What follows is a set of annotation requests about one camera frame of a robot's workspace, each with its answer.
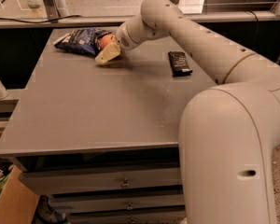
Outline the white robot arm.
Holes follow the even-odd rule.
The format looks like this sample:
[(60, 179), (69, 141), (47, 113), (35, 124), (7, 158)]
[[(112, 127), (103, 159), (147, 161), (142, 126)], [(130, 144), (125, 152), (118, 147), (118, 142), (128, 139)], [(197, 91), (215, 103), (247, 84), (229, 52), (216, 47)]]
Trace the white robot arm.
[(170, 36), (215, 81), (186, 105), (179, 157), (188, 224), (277, 224), (272, 155), (280, 145), (280, 65), (143, 0), (116, 31), (116, 50)]

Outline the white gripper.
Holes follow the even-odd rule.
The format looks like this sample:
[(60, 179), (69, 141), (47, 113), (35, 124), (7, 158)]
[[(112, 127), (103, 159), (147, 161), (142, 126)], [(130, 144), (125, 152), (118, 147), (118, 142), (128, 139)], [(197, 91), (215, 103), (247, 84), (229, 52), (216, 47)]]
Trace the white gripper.
[(109, 43), (105, 48), (95, 57), (98, 63), (106, 63), (120, 55), (120, 49), (132, 50), (137, 47), (137, 44), (131, 39), (128, 33), (128, 23), (124, 22), (116, 31), (117, 43)]

